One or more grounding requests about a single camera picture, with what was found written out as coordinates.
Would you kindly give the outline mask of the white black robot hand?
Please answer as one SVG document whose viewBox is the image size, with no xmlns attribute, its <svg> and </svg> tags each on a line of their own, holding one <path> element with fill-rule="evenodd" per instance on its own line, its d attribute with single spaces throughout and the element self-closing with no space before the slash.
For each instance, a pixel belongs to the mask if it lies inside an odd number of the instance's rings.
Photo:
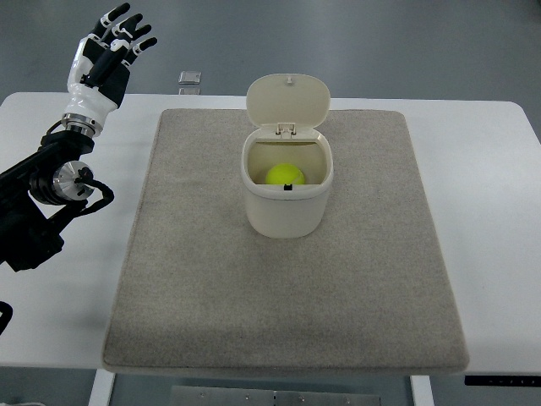
<svg viewBox="0 0 541 406">
<path fill-rule="evenodd" d="M 129 10 L 122 3 L 105 13 L 79 41 L 67 80 L 65 128 L 100 133 L 108 114 L 122 104 L 135 60 L 157 44 L 148 36 L 151 26 L 140 25 L 143 15 L 127 16 Z"/>
</svg>

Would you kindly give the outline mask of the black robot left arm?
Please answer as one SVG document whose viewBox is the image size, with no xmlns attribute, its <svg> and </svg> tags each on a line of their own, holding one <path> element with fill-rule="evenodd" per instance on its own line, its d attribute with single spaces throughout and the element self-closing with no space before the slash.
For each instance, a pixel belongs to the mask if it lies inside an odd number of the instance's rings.
<svg viewBox="0 0 541 406">
<path fill-rule="evenodd" d="M 1 262 L 14 272 L 35 269 L 61 252 L 61 232 L 77 217 L 114 200 L 80 157 L 93 151 L 101 126 L 66 114 L 37 151 L 1 174 Z"/>
</svg>

